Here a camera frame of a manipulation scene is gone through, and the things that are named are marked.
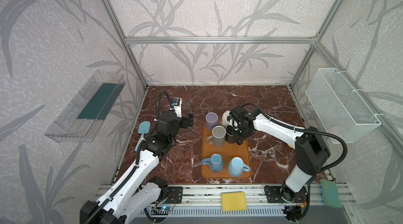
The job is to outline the black mug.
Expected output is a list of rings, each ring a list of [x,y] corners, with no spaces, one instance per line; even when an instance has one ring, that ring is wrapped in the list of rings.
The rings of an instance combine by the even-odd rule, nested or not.
[[[237,143],[234,137],[234,128],[231,125],[226,126],[226,142],[229,144]]]

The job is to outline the white ceramic mug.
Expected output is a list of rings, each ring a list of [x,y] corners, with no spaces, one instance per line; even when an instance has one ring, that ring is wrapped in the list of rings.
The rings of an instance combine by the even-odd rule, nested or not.
[[[221,117],[221,126],[226,128],[228,125],[232,125],[232,121],[233,117],[231,116],[230,111],[225,111]]]

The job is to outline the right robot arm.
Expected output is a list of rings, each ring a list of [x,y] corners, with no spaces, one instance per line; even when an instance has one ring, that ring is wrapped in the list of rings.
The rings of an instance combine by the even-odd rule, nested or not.
[[[294,202],[305,185],[310,185],[320,173],[337,166],[347,156],[348,147],[339,136],[321,132],[313,126],[301,128],[277,120],[255,103],[233,108],[229,113],[229,123],[234,128],[233,136],[239,145],[259,131],[281,140],[295,150],[296,165],[280,190],[282,199],[289,203]],[[343,148],[341,156],[329,165],[325,163],[331,152],[324,137],[337,140]]]

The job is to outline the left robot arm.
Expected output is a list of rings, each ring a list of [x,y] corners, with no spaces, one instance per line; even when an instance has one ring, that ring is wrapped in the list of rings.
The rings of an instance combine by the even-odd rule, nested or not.
[[[154,128],[140,142],[137,157],[120,179],[97,201],[86,202],[80,210],[81,224],[129,224],[150,204],[167,198],[167,181],[153,177],[142,182],[171,150],[180,129],[194,125],[194,116],[180,117],[168,110],[156,120]]]

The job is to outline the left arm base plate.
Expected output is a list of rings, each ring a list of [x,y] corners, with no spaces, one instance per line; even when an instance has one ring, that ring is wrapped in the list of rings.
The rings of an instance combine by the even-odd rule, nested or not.
[[[183,187],[181,186],[168,186],[161,190],[158,203],[164,204],[180,204],[183,198]]]

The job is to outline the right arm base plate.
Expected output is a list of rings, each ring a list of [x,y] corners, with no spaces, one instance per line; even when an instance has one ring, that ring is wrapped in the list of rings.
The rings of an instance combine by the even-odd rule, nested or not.
[[[306,201],[305,197],[307,195],[306,187],[302,187],[298,193],[295,193],[288,189],[283,191],[282,186],[266,185],[263,191],[268,203],[302,204]]]

